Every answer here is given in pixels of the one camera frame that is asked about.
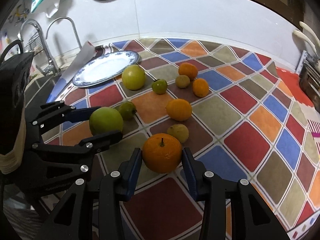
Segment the blue white oval plate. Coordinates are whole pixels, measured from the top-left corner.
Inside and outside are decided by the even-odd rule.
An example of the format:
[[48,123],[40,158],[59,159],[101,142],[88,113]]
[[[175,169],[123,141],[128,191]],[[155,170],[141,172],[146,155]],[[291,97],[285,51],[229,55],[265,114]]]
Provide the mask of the blue white oval plate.
[[91,87],[121,74],[127,66],[139,61],[135,51],[124,50],[101,55],[80,68],[72,79],[76,87]]

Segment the orange with stem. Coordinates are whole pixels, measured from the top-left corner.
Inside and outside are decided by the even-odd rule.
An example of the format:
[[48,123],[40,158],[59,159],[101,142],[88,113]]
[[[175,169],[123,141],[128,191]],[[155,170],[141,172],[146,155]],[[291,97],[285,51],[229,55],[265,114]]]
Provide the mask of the orange with stem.
[[181,162],[182,145],[173,136],[157,133],[144,142],[143,161],[147,168],[156,173],[170,173]]

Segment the oval orange mandarin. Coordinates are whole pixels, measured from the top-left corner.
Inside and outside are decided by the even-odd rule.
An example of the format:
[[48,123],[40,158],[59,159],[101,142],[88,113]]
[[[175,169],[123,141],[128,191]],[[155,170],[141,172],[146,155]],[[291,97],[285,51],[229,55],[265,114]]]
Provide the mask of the oval orange mandarin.
[[203,98],[209,93],[209,85],[205,79],[199,78],[193,82],[193,93],[200,98]]

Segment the small orange mandarin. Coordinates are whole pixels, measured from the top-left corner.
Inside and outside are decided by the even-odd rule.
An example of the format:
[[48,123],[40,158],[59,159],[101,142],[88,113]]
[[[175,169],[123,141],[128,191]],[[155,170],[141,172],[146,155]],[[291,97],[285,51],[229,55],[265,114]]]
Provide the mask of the small orange mandarin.
[[180,75],[186,75],[190,80],[195,80],[198,75],[198,69],[195,65],[191,63],[184,62],[180,64],[178,68],[178,73]]

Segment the small green lime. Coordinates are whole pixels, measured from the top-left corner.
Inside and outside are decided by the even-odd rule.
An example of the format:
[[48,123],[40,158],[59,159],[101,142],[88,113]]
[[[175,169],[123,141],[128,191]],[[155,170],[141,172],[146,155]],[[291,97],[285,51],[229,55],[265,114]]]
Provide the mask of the small green lime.
[[124,120],[131,120],[137,113],[136,106],[130,101],[122,103],[118,111]]

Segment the chrome kitchen faucet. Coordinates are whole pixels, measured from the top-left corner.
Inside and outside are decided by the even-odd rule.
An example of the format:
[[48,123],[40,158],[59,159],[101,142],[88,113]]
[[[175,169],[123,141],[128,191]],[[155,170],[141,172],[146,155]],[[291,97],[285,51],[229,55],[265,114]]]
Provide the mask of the chrome kitchen faucet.
[[48,19],[44,14],[36,18],[39,22],[45,45],[56,63],[56,70],[70,63],[70,57],[75,57],[81,50],[82,42],[77,32],[77,24],[67,16]]

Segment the small olive citrus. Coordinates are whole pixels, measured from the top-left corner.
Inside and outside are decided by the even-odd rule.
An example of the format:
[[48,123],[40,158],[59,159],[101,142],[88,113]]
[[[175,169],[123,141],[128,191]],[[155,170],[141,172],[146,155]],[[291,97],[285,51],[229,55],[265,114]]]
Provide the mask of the small olive citrus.
[[178,88],[184,89],[189,86],[190,79],[187,75],[179,75],[176,77],[175,83]]

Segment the white paper sheet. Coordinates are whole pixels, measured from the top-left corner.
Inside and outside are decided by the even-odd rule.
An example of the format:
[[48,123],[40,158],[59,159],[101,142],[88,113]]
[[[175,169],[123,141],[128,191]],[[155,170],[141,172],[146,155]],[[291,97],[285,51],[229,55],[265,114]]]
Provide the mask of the white paper sheet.
[[91,42],[86,41],[79,53],[76,55],[73,62],[69,67],[63,72],[59,81],[62,81],[63,84],[68,84],[75,74],[80,70],[85,64],[87,64],[95,56],[95,46]]

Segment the large green apple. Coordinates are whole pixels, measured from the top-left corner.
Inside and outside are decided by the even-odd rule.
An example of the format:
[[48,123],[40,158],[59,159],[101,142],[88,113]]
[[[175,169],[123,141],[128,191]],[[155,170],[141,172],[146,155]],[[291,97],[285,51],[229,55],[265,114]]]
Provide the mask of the large green apple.
[[89,118],[89,128],[92,135],[114,131],[123,131],[124,121],[115,108],[101,107],[94,111]]

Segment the steel sink basin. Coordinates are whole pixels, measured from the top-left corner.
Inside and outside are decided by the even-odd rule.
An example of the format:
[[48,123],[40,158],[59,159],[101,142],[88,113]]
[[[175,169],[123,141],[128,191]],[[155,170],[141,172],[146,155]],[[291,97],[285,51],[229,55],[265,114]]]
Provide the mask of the steel sink basin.
[[26,107],[30,108],[45,104],[60,77],[61,74],[40,76],[38,79],[33,79],[25,90]]

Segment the large orange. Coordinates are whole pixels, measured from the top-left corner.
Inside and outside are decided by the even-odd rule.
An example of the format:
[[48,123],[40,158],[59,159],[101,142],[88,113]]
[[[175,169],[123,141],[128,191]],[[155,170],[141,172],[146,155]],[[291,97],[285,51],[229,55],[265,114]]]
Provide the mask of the large orange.
[[166,111],[171,119],[176,121],[186,121],[192,115],[191,104],[184,99],[174,99],[167,103]]

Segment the colourful checkered tablecloth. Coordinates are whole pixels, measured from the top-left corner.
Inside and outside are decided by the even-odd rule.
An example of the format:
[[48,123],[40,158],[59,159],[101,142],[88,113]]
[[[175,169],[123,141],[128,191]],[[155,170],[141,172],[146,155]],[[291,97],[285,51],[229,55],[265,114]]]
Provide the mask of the colourful checkered tablecloth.
[[[146,38],[111,44],[113,50],[136,51],[146,83],[128,90],[119,77],[102,85],[68,85],[59,99],[77,108],[117,107],[131,101],[136,116],[125,123],[123,140],[98,154],[94,173],[118,168],[136,147],[175,124],[166,105],[188,101],[192,116],[185,146],[206,169],[221,178],[247,179],[279,219],[291,239],[302,239],[319,217],[319,114],[299,103],[278,76],[267,56],[224,44],[175,38]],[[180,64],[198,69],[196,79],[209,85],[207,96],[176,86]],[[165,79],[168,88],[158,95],[152,84]]]

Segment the red cloth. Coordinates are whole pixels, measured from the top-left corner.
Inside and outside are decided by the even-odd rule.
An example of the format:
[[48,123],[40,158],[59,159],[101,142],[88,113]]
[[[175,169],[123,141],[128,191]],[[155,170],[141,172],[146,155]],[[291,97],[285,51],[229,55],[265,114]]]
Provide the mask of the red cloth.
[[276,67],[278,76],[282,79],[285,85],[290,90],[293,97],[306,106],[313,107],[312,101],[308,96],[301,90],[299,86],[299,76],[283,68]]

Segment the metal rack container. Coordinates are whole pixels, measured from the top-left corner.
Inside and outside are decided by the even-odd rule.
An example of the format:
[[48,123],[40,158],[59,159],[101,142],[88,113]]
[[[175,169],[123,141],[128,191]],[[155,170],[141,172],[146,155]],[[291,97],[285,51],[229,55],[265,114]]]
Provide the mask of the metal rack container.
[[319,72],[308,58],[303,60],[299,86],[319,112]]

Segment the small green citrus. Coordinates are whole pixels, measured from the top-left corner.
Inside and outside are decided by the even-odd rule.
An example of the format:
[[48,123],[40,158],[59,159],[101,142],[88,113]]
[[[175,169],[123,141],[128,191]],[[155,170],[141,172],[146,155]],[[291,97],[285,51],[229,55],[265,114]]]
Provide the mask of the small green citrus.
[[165,79],[158,79],[152,84],[152,90],[158,94],[165,94],[168,88],[168,84]]

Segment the small yellow-green lemon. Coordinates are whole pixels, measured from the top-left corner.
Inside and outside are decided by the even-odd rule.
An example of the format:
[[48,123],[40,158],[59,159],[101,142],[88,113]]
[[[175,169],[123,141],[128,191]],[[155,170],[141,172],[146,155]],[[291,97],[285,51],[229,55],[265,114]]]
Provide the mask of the small yellow-green lemon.
[[189,129],[183,124],[174,124],[167,129],[167,133],[175,137],[180,143],[185,143],[189,138]]

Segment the yellow-green apple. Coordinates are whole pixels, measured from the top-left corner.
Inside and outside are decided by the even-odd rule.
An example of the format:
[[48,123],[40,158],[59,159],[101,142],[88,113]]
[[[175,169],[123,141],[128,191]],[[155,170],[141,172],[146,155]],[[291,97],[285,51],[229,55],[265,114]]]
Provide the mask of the yellow-green apple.
[[126,67],[121,78],[124,86],[129,90],[139,90],[146,82],[145,70],[136,64]]

